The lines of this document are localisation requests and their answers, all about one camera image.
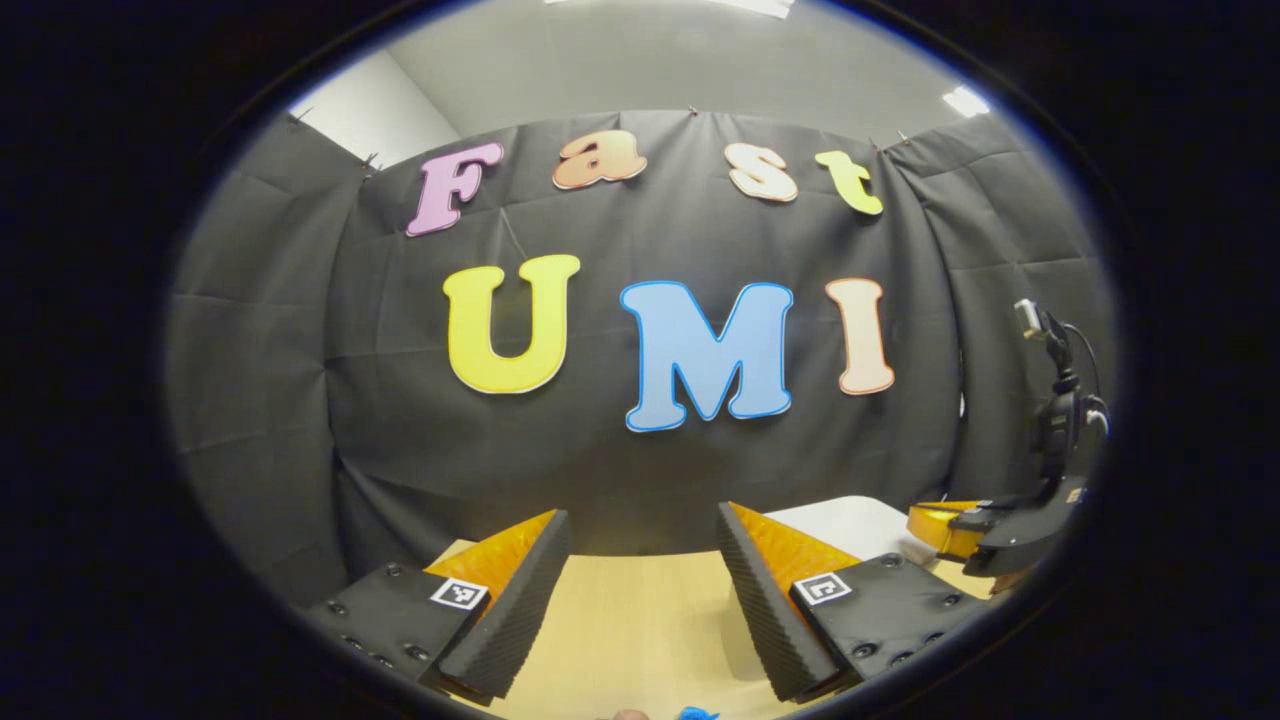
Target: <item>pink letter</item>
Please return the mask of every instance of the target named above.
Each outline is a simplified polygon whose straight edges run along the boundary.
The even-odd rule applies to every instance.
[[[463,163],[484,163],[494,165],[502,160],[502,143],[490,142],[479,147],[461,150],[422,163],[422,199],[417,201],[417,217],[408,224],[404,234],[413,237],[453,227],[462,217],[452,205],[453,193],[463,202],[475,197],[480,190],[480,167]]]

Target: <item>ceiling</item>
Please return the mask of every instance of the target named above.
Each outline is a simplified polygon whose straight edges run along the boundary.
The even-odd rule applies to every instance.
[[[786,19],[704,0],[483,0],[389,53],[462,137],[692,105],[887,146],[963,119],[942,100],[957,74],[818,0]]]

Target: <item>blue letter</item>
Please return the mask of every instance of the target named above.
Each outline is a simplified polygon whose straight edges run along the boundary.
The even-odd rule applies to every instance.
[[[675,373],[703,420],[719,413],[739,368],[742,373],[737,395],[728,402],[730,415],[762,418],[791,406],[791,393],[782,387],[790,290],[773,283],[744,287],[719,337],[681,283],[634,284],[622,291],[621,300],[640,325],[640,405],[627,413],[632,430],[667,430],[685,421],[685,409],[676,402]]]

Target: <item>orange object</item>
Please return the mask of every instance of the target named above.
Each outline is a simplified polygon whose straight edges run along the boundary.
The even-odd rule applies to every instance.
[[[840,548],[765,518],[755,510],[742,507],[736,502],[730,502],[728,506],[733,509],[737,519],[746,528],[746,534],[760,552],[764,565],[769,569],[769,575],[773,577],[778,591],[786,596],[796,615],[800,615],[800,609],[791,600],[791,585],[796,580],[861,562]]]
[[[489,605],[480,614],[484,618],[484,614],[489,612],[502,597],[507,583],[511,582],[516,569],[529,555],[529,548],[534,547],[538,536],[547,528],[547,523],[554,514],[554,510],[548,510],[498,534],[489,536],[453,557],[440,560],[424,573],[466,580],[489,588]]]

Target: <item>ceiling light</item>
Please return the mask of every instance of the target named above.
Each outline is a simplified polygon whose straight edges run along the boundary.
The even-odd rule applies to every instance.
[[[972,90],[963,85],[943,95],[942,99],[947,101],[947,105],[951,105],[957,113],[966,118],[991,111],[991,108],[987,106],[982,97],[978,97]]]
[[[556,5],[559,3],[566,3],[567,0],[543,0],[547,5]],[[753,13],[760,13],[762,15],[769,15],[772,18],[786,19],[787,13],[791,12],[791,5],[796,0],[708,0],[708,3],[718,3],[721,5],[732,5],[735,8],[742,8],[744,10],[751,10]]]

